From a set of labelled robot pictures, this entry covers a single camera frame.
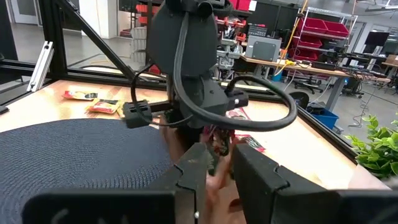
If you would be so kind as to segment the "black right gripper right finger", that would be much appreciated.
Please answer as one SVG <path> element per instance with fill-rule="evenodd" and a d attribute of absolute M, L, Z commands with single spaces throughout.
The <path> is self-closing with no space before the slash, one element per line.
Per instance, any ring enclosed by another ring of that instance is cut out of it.
<path fill-rule="evenodd" d="M 247 224 L 398 224 L 398 192 L 327 190 L 247 144 L 233 151 Z"/>

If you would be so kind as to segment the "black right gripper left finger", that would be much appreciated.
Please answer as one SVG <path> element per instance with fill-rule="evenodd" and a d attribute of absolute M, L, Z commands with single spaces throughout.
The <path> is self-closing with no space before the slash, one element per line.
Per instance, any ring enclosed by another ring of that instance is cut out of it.
<path fill-rule="evenodd" d="M 206 146 L 194 144 L 143 189 L 62 189 L 37 195 L 23 224 L 201 224 L 205 207 Z"/>

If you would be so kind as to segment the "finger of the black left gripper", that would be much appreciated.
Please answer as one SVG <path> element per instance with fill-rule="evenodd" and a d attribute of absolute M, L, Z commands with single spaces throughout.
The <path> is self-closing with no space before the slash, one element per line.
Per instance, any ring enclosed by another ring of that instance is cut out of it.
<path fill-rule="evenodd" d="M 170 123 L 170 149 L 189 149 L 193 144 L 200 142 L 203 128 L 193 128 L 189 121 Z"/>
<path fill-rule="evenodd" d="M 214 150 L 219 156 L 229 154 L 229 144 L 233 138 L 233 130 L 216 129 L 214 132 Z"/>

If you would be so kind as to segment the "red tea packet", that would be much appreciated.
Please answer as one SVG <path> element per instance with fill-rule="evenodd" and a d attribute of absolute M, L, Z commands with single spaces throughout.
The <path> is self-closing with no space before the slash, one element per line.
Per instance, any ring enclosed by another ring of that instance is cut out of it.
<path fill-rule="evenodd" d="M 266 150 L 257 140 L 255 140 L 249 134 L 237 134 L 236 137 L 240 141 L 244 141 L 246 144 L 250 145 L 253 149 L 259 152 L 264 152 Z"/>
<path fill-rule="evenodd" d="M 219 156 L 215 150 L 214 150 L 214 132 L 216 129 L 224 129 L 215 125 L 207 126 L 203 130 L 203 140 L 204 142 L 210 146 L 210 151 L 214 152 L 217 156 Z M 235 130 L 233 130 L 233 138 L 231 140 L 231 143 L 229 144 L 229 151 L 232 150 L 234 145 L 239 142 L 239 139 L 235 135 Z"/>
<path fill-rule="evenodd" d="M 237 120 L 250 120 L 243 108 L 235 108 L 226 112 L 226 116 Z"/>

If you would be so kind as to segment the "yellow tea packet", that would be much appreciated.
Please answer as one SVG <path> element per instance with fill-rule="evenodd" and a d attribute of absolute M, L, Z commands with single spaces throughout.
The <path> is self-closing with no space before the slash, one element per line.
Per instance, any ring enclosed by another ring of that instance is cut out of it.
<path fill-rule="evenodd" d="M 105 114 L 114 114 L 120 107 L 121 102 L 119 100 L 104 100 L 95 98 L 86 108 L 89 112 L 98 112 Z"/>
<path fill-rule="evenodd" d="M 70 91 L 67 90 L 62 95 L 66 99 L 70 100 L 94 100 L 98 97 L 97 93 L 88 93 L 84 91 Z"/>

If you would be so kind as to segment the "round dark blue woven placemat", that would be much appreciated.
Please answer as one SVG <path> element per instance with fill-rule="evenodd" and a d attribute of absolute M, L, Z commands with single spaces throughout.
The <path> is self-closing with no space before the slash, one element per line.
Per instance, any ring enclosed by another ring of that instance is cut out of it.
<path fill-rule="evenodd" d="M 159 130 L 66 119 L 0 133 L 0 224 L 22 224 L 28 199 L 52 189 L 139 189 L 172 160 Z"/>

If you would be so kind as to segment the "grey equipment case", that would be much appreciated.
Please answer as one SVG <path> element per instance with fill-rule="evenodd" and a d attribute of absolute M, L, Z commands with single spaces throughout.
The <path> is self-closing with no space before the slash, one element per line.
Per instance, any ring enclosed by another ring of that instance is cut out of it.
<path fill-rule="evenodd" d="M 245 56 L 256 60 L 276 62 L 279 57 L 281 40 L 250 35 Z"/>

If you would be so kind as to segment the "blue plastic bin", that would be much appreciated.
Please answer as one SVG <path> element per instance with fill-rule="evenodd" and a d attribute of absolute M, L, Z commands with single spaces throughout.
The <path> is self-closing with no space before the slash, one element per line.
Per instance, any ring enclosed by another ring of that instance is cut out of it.
<path fill-rule="evenodd" d="M 307 111 L 329 129 L 333 129 L 339 117 L 324 108 L 308 107 Z"/>

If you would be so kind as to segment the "small green potted plant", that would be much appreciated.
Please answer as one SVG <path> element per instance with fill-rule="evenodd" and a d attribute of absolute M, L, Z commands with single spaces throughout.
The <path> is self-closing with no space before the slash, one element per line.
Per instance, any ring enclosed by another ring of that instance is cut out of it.
<path fill-rule="evenodd" d="M 347 135 L 356 153 L 357 166 L 349 181 L 350 189 L 398 190 L 398 120 L 393 128 L 380 127 L 375 116 L 363 118 L 368 122 L 368 139 L 364 142 Z"/>

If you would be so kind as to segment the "long wooden workbench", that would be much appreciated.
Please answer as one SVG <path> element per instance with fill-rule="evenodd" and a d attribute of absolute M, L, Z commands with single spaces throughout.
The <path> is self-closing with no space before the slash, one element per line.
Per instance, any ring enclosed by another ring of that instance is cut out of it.
<path fill-rule="evenodd" d="M 297 70 L 300 72 L 306 72 L 306 73 L 311 73 L 314 75 L 324 75 L 328 77 L 336 77 L 337 80 L 334 83 L 334 86 L 332 88 L 332 92 L 329 95 L 328 101 L 326 103 L 326 109 L 329 111 L 333 111 L 335 108 L 335 105 L 338 101 L 339 95 L 343 89 L 344 83 L 345 83 L 345 78 L 358 78 L 360 80 L 373 80 L 375 82 L 384 82 L 387 83 L 390 81 L 388 78 L 377 78 L 377 77 L 370 77 L 370 76 L 364 76 L 364 75 L 349 75 L 345 72 L 341 71 L 331 71 L 331 70 L 322 70 L 319 68 L 313 68 L 311 66 L 309 67 L 301 67 L 297 62 L 295 62 L 295 65 L 290 64 L 290 65 L 285 65 L 285 60 L 278 59 L 276 62 L 270 62 L 267 60 L 258 60 L 254 58 L 249 58 L 246 57 L 245 55 L 242 55 L 241 58 L 249 63 L 255 63 L 258 65 L 265 65 L 267 67 L 282 67 L 282 69 L 286 70 Z"/>

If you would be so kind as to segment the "silver aluminium extrusion bar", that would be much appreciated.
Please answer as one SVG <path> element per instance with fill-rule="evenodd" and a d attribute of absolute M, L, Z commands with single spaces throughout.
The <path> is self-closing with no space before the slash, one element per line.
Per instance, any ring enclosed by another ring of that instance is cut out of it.
<path fill-rule="evenodd" d="M 38 57 L 37 63 L 35 65 L 34 71 L 32 72 L 27 91 L 35 92 L 42 88 L 45 77 L 49 70 L 49 66 L 52 61 L 53 54 L 53 42 L 45 41 Z"/>

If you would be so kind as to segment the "black aluminium table frame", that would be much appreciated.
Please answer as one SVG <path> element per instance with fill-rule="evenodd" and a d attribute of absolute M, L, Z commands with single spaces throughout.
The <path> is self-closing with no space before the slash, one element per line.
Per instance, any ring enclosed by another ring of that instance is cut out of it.
<path fill-rule="evenodd" d="M 78 9 L 73 5 L 70 0 L 38 0 L 40 13 L 44 19 L 44 37 L 55 44 L 55 56 L 53 56 L 52 62 L 50 64 L 50 72 L 47 77 L 52 81 L 55 80 L 69 80 L 78 81 L 85 83 L 97 83 L 97 84 L 107 84 L 107 85 L 117 85 L 117 86 L 129 86 L 130 75 L 127 76 L 117 76 L 109 72 L 93 72 L 88 70 L 83 70 L 80 68 L 68 68 L 66 62 L 65 53 L 65 43 L 63 38 L 63 30 L 60 22 L 61 11 L 68 14 L 72 19 L 80 26 L 80 28 L 85 30 L 90 30 L 89 38 L 94 42 L 94 44 L 99 47 L 102 53 L 108 56 L 111 53 L 110 59 L 112 62 L 114 59 L 117 67 L 123 65 L 127 70 L 132 69 L 122 63 L 121 59 L 116 59 L 118 57 L 111 48 L 105 43 L 105 41 L 100 40 L 99 37 L 94 37 L 94 30 L 89 28 L 87 22 L 83 22 L 83 19 L 78 19 Z M 0 73 L 9 74 L 20 74 L 20 75 L 31 75 L 33 72 L 33 63 L 18 62 L 17 60 L 4 59 L 0 62 Z M 154 78 L 150 78 L 149 81 L 139 81 L 137 83 L 138 88 L 149 89 L 149 90 L 166 90 L 166 81 L 155 82 Z M 249 89 L 249 87 L 237 87 L 241 91 L 245 91 L 248 94 L 248 98 L 254 101 L 263 101 L 269 103 L 283 103 L 282 99 L 276 96 L 269 90 L 254 90 Z M 344 141 L 341 136 L 334 133 L 331 129 L 326 127 L 321 121 L 315 119 L 306 109 L 298 107 L 298 117 L 304 120 L 308 125 L 310 125 L 318 134 L 326 139 L 330 144 L 332 144 L 336 150 L 340 151 L 340 154 L 344 155 L 352 163 L 357 164 L 355 157 L 357 153 L 351 150 L 351 144 Z"/>

